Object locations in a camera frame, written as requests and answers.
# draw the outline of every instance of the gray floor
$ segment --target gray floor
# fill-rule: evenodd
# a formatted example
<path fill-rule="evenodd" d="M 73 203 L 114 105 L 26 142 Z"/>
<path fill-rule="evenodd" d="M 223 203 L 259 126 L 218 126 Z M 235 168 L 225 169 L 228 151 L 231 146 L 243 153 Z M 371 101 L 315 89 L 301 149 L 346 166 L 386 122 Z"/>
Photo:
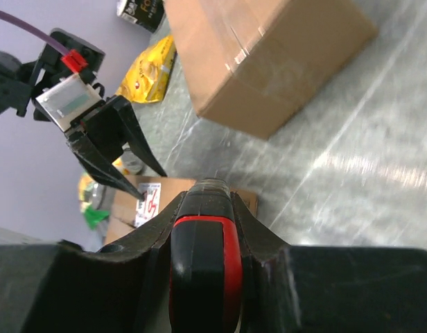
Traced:
<path fill-rule="evenodd" d="M 137 114 L 170 176 L 255 191 L 289 243 L 427 249 L 427 1 L 356 2 L 379 37 L 269 142 L 198 119 L 179 61 Z"/>

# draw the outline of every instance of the brown cardboard box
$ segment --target brown cardboard box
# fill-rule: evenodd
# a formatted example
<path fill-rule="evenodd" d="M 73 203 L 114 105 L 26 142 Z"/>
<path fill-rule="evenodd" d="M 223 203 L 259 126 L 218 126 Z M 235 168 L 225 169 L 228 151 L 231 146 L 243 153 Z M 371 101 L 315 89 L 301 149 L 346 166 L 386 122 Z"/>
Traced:
<path fill-rule="evenodd" d="M 144 190 L 146 184 L 159 184 L 159 200 L 157 203 L 157 213 L 160 213 L 178 194 L 182 191 L 189 190 L 195 180 L 193 179 L 181 179 L 181 178 L 163 178 L 163 177 L 145 177 L 145 176 L 126 176 L 127 179 L 134 184 L 139 186 L 140 191 Z M 236 190 L 244 203 L 248 206 L 251 213 L 256 215 L 257 198 L 256 194 L 252 192 L 243 191 L 241 189 Z M 107 230 L 107 236 L 105 243 L 112 243 L 117 239 L 126 236 L 129 232 L 135 230 L 135 221 L 138 219 L 137 214 L 137 199 L 133 196 L 123 192 L 116 191 L 114 197 L 114 203 L 112 205 L 112 211 L 110 214 L 109 228 Z"/>
<path fill-rule="evenodd" d="M 166 0 L 198 116 L 267 139 L 376 34 L 350 0 Z"/>

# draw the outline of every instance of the red connector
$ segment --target red connector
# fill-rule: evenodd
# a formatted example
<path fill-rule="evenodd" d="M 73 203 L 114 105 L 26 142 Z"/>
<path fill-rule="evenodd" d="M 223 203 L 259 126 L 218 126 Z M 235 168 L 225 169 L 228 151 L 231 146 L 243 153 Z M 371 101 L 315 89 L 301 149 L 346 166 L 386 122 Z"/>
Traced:
<path fill-rule="evenodd" d="M 61 58 L 61 61 L 73 72 L 80 73 L 88 64 L 77 50 L 70 52 Z"/>

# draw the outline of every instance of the yellow snack bag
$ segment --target yellow snack bag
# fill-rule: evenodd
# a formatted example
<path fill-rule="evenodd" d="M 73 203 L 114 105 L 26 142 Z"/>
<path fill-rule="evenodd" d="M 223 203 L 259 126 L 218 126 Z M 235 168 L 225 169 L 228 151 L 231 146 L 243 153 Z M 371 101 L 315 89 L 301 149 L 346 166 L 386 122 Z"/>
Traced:
<path fill-rule="evenodd" d="M 133 62 L 115 94 L 137 103 L 162 101 L 175 53 L 172 35 L 149 46 Z"/>
<path fill-rule="evenodd" d="M 87 173 L 81 175 L 80 181 L 78 183 L 78 199 L 81 203 L 85 203 L 88 200 L 86 199 L 86 192 L 92 191 L 95 181 Z"/>

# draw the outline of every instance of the black can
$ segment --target black can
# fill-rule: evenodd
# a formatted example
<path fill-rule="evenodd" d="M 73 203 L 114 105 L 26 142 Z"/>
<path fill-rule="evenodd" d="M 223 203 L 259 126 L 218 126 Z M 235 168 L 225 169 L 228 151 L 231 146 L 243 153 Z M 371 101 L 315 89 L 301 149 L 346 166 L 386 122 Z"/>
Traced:
<path fill-rule="evenodd" d="M 155 32 L 164 16 L 162 0 L 119 0 L 116 14 L 126 21 Z"/>

